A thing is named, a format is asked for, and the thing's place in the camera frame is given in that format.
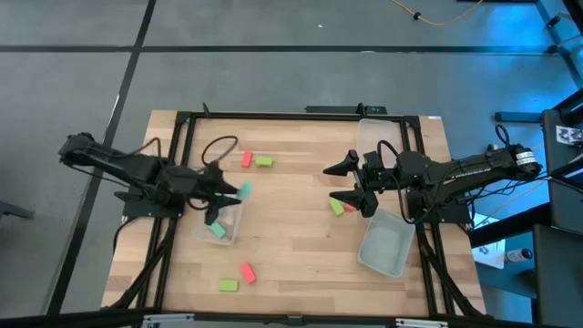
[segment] pink block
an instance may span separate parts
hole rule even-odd
[[[247,283],[253,283],[257,279],[257,277],[255,277],[255,273],[253,272],[253,269],[251,268],[250,264],[243,263],[240,266],[240,270],[243,273],[243,278],[245,278]]]
[[[250,151],[245,151],[245,153],[243,153],[243,160],[241,161],[240,165],[243,168],[248,168],[251,165],[251,157],[253,157],[253,153]]]

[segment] transparent container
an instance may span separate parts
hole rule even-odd
[[[356,143],[356,152],[360,157],[359,167],[364,164],[364,154],[376,151],[376,144],[380,140],[386,140],[400,151],[403,147],[401,141],[401,129],[394,122],[380,119],[363,118],[358,121],[358,139]],[[391,150],[386,146],[381,146],[383,155],[383,164],[386,168],[392,168],[396,164],[396,158]]]
[[[369,219],[358,262],[376,272],[400,277],[403,274],[415,226],[408,224],[400,215],[378,209]]]
[[[220,245],[232,245],[237,239],[237,232],[239,231],[240,219],[243,213],[243,203],[231,205],[219,210],[219,217],[215,220],[222,229],[225,230],[225,235],[221,238],[212,232],[210,226],[204,224],[204,219],[199,220],[199,224],[194,232],[194,238],[198,241],[207,241]]]

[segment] gray floor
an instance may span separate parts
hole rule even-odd
[[[131,45],[146,0],[0,1],[0,45]],[[406,2],[435,21],[471,4]],[[558,0],[544,0],[548,12]],[[562,31],[561,36],[570,31]],[[485,4],[457,25],[415,22],[387,1],[158,0],[147,45],[548,46],[533,5]],[[0,220],[0,317],[38,314],[54,277],[87,178],[57,163],[66,135],[101,138],[127,54],[0,55],[0,199],[36,211]],[[302,111],[307,105],[387,106],[393,114],[442,116],[452,156],[497,142],[492,114],[539,111],[576,90],[560,56],[454,54],[144,54],[114,145],[134,149],[153,109]],[[513,142],[535,146],[540,127],[508,125]],[[544,150],[536,149],[544,157]],[[102,183],[64,311],[100,305],[121,203]],[[508,198],[477,203],[489,214]],[[547,200],[547,191],[511,203],[504,218]],[[484,289],[489,313],[527,321],[525,299]]]

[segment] white label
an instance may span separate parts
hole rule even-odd
[[[528,163],[536,163],[536,162],[537,162],[537,159],[535,159],[535,158],[525,158],[525,159],[517,160],[518,165],[525,165]]]
[[[532,151],[526,151],[526,152],[517,154],[517,159],[524,159],[527,157],[535,157],[535,154],[533,154]]]

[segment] small foam block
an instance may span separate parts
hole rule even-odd
[[[257,279],[257,277],[255,276],[255,272],[253,272],[251,265],[248,263],[243,263],[240,266],[240,271],[243,273],[243,277],[245,278],[247,283],[253,283]]]
[[[225,231],[225,230],[224,230],[224,229],[223,229],[223,228],[220,226],[220,224],[219,224],[218,222],[216,222],[216,221],[215,221],[215,222],[213,222],[213,223],[210,225],[210,230],[212,231],[212,233],[214,233],[214,234],[215,234],[215,236],[217,236],[217,237],[219,237],[219,238],[222,238],[222,236],[224,236],[224,235],[225,235],[225,233],[227,233],[227,232],[226,232],[226,231]]]
[[[253,153],[250,151],[245,151],[243,153],[243,160],[241,161],[240,165],[243,168],[248,168],[251,165],[251,157],[253,157]]]
[[[330,198],[330,207],[332,207],[332,210],[334,213],[336,213],[336,216],[340,216],[342,213],[344,213],[343,205],[336,199]]]
[[[239,289],[239,282],[222,280],[219,282],[219,291],[221,292],[236,292]]]
[[[273,166],[273,158],[268,158],[268,157],[257,157],[257,158],[255,159],[255,165],[256,165],[258,168],[261,168],[261,167],[268,167],[268,168],[270,168],[270,167],[272,167],[272,166]]]
[[[243,182],[243,185],[240,186],[239,191],[237,191],[237,199],[244,200],[244,199],[248,198],[249,195],[251,195],[252,189],[253,189],[253,185],[250,182],[248,182],[248,181]]]

